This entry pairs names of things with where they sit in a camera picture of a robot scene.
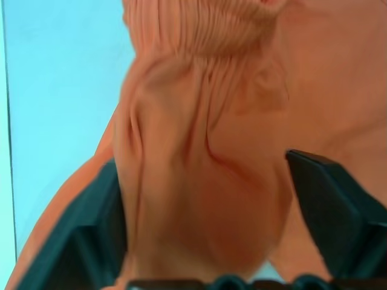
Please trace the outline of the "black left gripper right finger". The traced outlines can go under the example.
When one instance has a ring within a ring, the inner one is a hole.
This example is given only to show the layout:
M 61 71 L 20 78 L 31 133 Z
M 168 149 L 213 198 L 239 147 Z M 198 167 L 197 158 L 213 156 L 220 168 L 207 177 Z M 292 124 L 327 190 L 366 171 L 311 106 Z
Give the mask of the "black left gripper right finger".
M 289 150 L 303 219 L 335 278 L 387 278 L 387 208 L 328 158 Z

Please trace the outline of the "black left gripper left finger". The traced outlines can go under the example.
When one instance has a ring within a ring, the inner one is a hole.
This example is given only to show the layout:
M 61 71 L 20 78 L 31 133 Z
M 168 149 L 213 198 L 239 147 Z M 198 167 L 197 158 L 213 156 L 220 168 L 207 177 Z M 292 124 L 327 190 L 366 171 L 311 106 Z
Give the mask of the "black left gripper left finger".
M 117 169 L 108 161 L 66 208 L 16 290 L 100 290 L 127 250 Z

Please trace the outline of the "orange shorts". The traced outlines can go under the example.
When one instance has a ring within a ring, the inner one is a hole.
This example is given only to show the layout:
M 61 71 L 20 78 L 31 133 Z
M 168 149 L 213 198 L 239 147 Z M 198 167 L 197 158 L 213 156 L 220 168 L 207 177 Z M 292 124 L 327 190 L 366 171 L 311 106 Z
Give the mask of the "orange shorts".
M 66 206 L 115 160 L 120 277 L 290 280 L 329 272 L 284 152 L 340 162 L 387 205 L 387 0 L 122 0 L 135 58 L 94 154 L 33 228 L 19 281 Z

